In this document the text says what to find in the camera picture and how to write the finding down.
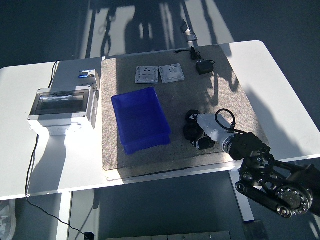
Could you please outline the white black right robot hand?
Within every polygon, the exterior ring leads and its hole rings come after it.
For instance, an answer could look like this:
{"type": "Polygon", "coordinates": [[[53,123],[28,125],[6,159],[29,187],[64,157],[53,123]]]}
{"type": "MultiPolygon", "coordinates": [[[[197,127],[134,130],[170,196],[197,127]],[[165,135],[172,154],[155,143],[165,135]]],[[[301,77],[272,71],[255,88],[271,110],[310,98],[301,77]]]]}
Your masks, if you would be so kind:
{"type": "Polygon", "coordinates": [[[185,120],[184,137],[196,149],[207,150],[219,144],[224,152],[230,152],[235,134],[227,130],[228,121],[221,114],[200,114],[198,110],[189,110],[185,120]]]}

